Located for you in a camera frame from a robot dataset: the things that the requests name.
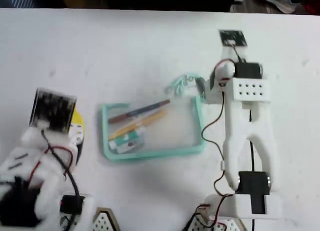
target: black wire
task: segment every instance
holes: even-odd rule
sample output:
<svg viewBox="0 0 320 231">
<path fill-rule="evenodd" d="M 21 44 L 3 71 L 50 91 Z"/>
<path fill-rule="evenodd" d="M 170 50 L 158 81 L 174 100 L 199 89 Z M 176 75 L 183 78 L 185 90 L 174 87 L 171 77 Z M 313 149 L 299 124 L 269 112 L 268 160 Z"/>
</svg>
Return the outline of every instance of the black wire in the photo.
<svg viewBox="0 0 320 231">
<path fill-rule="evenodd" d="M 249 122 L 252 122 L 251 110 L 249 115 Z M 250 150 L 251 150 L 251 169 L 255 171 L 255 157 L 254 157 L 254 144 L 250 141 Z"/>
<path fill-rule="evenodd" d="M 249 115 L 249 122 L 252 122 L 251 109 Z M 255 171 L 255 157 L 254 157 L 254 144 L 250 141 L 250 150 L 251 150 L 251 169 Z M 255 220 L 252 219 L 252 231 L 255 231 Z"/>
<path fill-rule="evenodd" d="M 236 46 L 235 46 L 235 45 L 232 45 L 232 48 L 233 48 L 233 50 L 234 50 L 234 52 L 235 52 L 235 54 L 236 54 L 239 62 L 242 63 L 242 62 L 243 62 L 243 59 L 242 59 L 242 58 L 240 57 L 240 55 L 238 54 L 238 52 L 237 52 L 237 50 L 236 50 Z"/>
<path fill-rule="evenodd" d="M 220 111 L 219 116 L 218 116 L 214 121 L 212 121 L 212 122 L 209 123 L 207 126 L 205 126 L 205 127 L 202 129 L 202 132 L 201 132 L 201 137 L 202 137 L 203 140 L 205 140 L 205 141 L 207 141 L 207 142 L 210 142 L 210 143 L 213 143 L 213 144 L 218 148 L 222 160 L 225 160 L 225 159 L 224 159 L 224 155 L 222 154 L 222 151 L 221 151 L 221 148 L 220 148 L 219 144 L 216 143 L 215 141 L 206 139 L 206 138 L 204 137 L 204 132 L 205 132 L 205 130 L 206 130 L 209 126 L 213 125 L 214 123 L 216 123 L 216 122 L 221 118 L 222 113 L 223 113 L 223 111 L 224 111 L 224 106 L 225 106 L 225 93 L 222 92 L 222 106 L 221 106 L 221 111 Z"/>
<path fill-rule="evenodd" d="M 75 181 L 74 177 L 72 176 L 69 168 L 67 167 L 67 165 L 62 161 L 62 159 L 56 154 L 56 152 L 52 148 L 48 138 L 45 135 L 45 131 L 44 130 L 41 130 L 41 135 L 44 138 L 44 140 L 46 141 L 46 143 L 48 145 L 48 148 L 51 150 L 52 155 L 55 157 L 55 159 L 59 162 L 59 164 L 65 170 L 66 174 L 69 176 L 70 181 L 72 183 L 72 186 L 74 188 L 75 196 L 77 197 L 77 200 L 79 201 L 80 200 L 79 189 L 78 189 L 76 181 Z M 68 221 L 68 224 L 65 227 L 64 231 L 69 231 L 71 229 L 71 225 L 74 223 L 75 219 L 76 219 L 76 214 L 75 213 L 71 214 L 70 220 Z"/>
</svg>

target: perforated panel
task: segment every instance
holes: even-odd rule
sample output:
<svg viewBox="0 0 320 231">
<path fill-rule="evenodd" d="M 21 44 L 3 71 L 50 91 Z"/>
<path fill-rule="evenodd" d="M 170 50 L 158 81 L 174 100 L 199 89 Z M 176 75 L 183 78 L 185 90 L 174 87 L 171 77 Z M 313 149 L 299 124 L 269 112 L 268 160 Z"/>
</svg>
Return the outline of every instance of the perforated panel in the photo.
<svg viewBox="0 0 320 231">
<path fill-rule="evenodd" d="M 93 223 L 93 231 L 115 231 L 111 225 L 108 215 L 101 212 Z"/>
</svg>

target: yellow pencil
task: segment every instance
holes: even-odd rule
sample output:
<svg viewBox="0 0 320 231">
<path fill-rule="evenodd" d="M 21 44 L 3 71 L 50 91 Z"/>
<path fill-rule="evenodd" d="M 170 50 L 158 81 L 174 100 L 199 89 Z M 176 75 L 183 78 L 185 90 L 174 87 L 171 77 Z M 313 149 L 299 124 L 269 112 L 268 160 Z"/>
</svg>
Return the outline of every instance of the yellow pencil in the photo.
<svg viewBox="0 0 320 231">
<path fill-rule="evenodd" d="M 117 138 L 121 135 L 129 133 L 130 131 L 133 131 L 136 128 L 138 128 L 139 126 L 148 125 L 148 124 L 152 123 L 153 121 L 162 118 L 163 116 L 165 116 L 165 114 L 166 114 L 165 111 L 159 110 L 158 112 L 138 121 L 137 123 L 130 124 L 122 129 L 118 130 L 117 132 L 115 132 L 114 134 L 112 134 L 111 136 L 108 137 L 108 141 L 114 140 L 115 138 Z"/>
</svg>

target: red wire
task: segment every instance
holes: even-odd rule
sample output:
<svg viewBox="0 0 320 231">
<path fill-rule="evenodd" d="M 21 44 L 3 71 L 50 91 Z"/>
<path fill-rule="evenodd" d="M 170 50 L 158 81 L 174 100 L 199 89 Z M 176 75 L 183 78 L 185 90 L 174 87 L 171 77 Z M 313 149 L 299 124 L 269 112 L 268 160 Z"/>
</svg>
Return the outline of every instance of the red wire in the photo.
<svg viewBox="0 0 320 231">
<path fill-rule="evenodd" d="M 214 66 L 213 73 L 216 72 L 216 69 L 218 68 L 219 65 L 221 65 L 222 63 L 227 62 L 227 61 L 232 62 L 233 64 L 235 64 L 235 61 L 233 61 L 231 58 L 222 59 Z M 230 78 L 228 78 L 228 77 L 224 77 L 220 81 L 228 81 L 229 79 Z"/>
<path fill-rule="evenodd" d="M 225 225 L 224 223 L 222 222 L 217 222 L 218 225 L 222 225 L 224 227 L 224 230 L 223 231 L 227 231 L 227 225 Z"/>
<path fill-rule="evenodd" d="M 72 165 L 72 162 L 74 160 L 74 155 L 72 154 L 72 151 L 70 149 L 66 148 L 66 147 L 63 147 L 63 146 L 53 146 L 52 148 L 53 149 L 64 150 L 64 151 L 67 151 L 70 154 L 70 163 L 69 163 L 69 166 L 68 166 L 68 169 L 70 169 L 70 167 Z M 49 148 L 47 148 L 43 153 L 46 154 L 46 153 L 48 153 L 48 151 L 49 151 Z M 30 183 L 32 177 L 34 176 L 36 169 L 39 167 L 40 163 L 41 162 L 38 161 L 36 163 L 36 165 L 34 166 L 34 168 L 32 169 L 32 171 L 30 173 L 30 176 L 29 176 L 29 183 Z"/>
</svg>

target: white table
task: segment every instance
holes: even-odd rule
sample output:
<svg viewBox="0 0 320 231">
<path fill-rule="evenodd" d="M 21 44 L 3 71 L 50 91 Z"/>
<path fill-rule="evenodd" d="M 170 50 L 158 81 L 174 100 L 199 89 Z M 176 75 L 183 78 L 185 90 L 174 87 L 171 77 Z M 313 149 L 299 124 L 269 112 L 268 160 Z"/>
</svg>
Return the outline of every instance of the white table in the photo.
<svg viewBox="0 0 320 231">
<path fill-rule="evenodd" d="M 1 9 L 1 160 L 28 125 L 37 87 L 76 95 L 86 125 L 75 171 L 80 191 L 95 196 L 100 207 L 111 208 L 123 231 L 181 230 L 196 205 L 214 193 L 213 180 L 221 174 L 218 150 L 208 144 L 200 155 L 112 163 L 101 153 L 99 104 L 156 97 L 184 73 L 208 78 L 221 58 L 218 29 L 243 31 L 248 60 L 262 63 L 272 84 L 284 218 L 257 220 L 255 230 L 318 229 L 320 17 L 316 16 Z M 219 109 L 206 106 L 206 122 Z M 223 120 L 208 135 L 222 144 Z M 241 159 L 242 167 L 250 170 L 249 145 Z M 219 187 L 229 190 L 225 180 Z M 250 229 L 251 221 L 245 223 Z"/>
</svg>

